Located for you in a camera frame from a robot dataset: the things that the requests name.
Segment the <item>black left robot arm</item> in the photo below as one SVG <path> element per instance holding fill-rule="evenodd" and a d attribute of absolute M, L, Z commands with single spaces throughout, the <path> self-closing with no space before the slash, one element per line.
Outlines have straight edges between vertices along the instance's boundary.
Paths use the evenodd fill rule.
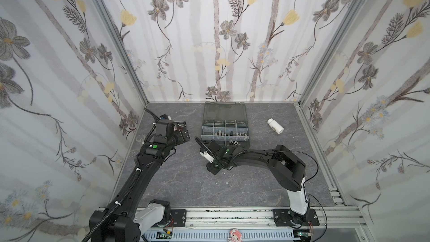
<path fill-rule="evenodd" d="M 84 242 L 138 242 L 145 232 L 134 221 L 139 202 L 151 179 L 176 147 L 190 140 L 186 122 L 159 119 L 154 122 L 153 140 L 147 136 L 136 155 L 135 167 L 117 196 L 103 211 L 95 211 Z"/>

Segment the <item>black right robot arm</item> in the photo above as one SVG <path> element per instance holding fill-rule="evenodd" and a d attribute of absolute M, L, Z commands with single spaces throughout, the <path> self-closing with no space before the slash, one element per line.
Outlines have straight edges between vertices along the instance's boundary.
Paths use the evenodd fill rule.
<path fill-rule="evenodd" d="M 213 175 L 222 169 L 231 170 L 239 166 L 253 166 L 269 170 L 278 184 L 287 190 L 290 208 L 286 216 L 279 218 L 293 228 L 308 222 L 309 199 L 306 197 L 306 164 L 283 145 L 274 149 L 252 150 L 237 144 L 221 146 L 215 140 L 204 141 L 196 138 L 200 155 L 208 163 L 207 170 Z"/>

